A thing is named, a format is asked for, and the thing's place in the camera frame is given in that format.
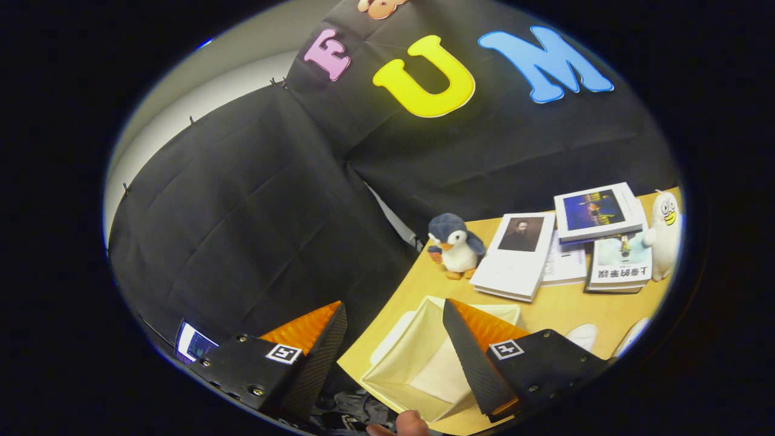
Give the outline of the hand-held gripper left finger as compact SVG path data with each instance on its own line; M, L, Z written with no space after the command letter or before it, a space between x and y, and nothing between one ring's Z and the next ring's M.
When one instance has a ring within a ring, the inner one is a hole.
M188 369L263 415L306 424L347 329L345 304L332 302L256 337L232 335L219 346L186 351Z

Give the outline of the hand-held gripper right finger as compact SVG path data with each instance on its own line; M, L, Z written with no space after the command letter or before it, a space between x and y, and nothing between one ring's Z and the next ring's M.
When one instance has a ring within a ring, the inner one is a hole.
M554 329L529 333L459 300L445 300L443 325L481 413L492 422L547 408L609 367Z

